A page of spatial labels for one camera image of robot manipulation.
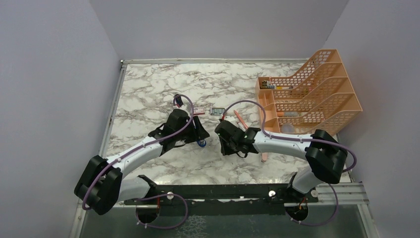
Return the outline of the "red white staple box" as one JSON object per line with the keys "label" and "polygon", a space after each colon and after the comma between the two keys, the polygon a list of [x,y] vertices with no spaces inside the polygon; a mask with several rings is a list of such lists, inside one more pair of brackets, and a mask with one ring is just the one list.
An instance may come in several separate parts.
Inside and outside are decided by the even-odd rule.
{"label": "red white staple box", "polygon": [[194,108],[193,114],[194,115],[204,115],[206,113],[205,107],[196,107]]}

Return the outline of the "blue stapler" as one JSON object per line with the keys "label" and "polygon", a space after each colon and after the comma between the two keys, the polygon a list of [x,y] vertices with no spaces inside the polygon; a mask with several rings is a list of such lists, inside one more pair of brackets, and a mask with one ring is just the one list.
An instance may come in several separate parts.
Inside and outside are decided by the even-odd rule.
{"label": "blue stapler", "polygon": [[201,139],[201,140],[197,140],[197,144],[198,144],[200,147],[204,148],[204,147],[206,147],[207,142],[206,142],[206,140],[205,140],[205,139]]}

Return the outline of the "grey staple strips tray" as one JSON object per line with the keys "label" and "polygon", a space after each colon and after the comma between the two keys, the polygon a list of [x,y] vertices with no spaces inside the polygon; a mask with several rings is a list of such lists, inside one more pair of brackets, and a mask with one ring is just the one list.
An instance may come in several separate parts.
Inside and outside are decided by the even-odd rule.
{"label": "grey staple strips tray", "polygon": [[225,108],[212,107],[210,109],[210,115],[211,116],[221,116],[221,115],[223,115],[224,111],[225,111]]}

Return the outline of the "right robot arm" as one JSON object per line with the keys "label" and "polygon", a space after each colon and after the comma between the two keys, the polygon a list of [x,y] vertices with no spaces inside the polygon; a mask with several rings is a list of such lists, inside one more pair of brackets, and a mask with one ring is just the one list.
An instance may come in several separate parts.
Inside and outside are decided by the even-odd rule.
{"label": "right robot arm", "polygon": [[222,120],[214,131],[223,155],[275,153],[305,159],[309,165],[293,175],[286,187],[286,196],[293,202],[321,183],[338,184],[348,156],[346,149],[320,129],[313,134],[291,135],[265,132],[255,127],[241,130]]}

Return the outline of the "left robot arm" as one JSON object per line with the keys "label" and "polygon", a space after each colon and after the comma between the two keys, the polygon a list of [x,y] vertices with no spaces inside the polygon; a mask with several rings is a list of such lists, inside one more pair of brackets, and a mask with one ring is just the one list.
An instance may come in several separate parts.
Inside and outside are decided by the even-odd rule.
{"label": "left robot arm", "polygon": [[190,117],[182,109],[174,109],[165,123],[135,146],[108,158],[92,157],[79,178],[74,194],[82,200],[86,210],[107,213],[117,202],[138,198],[151,203],[156,191],[144,179],[125,179],[144,163],[156,159],[176,147],[205,140],[210,135],[198,116]]}

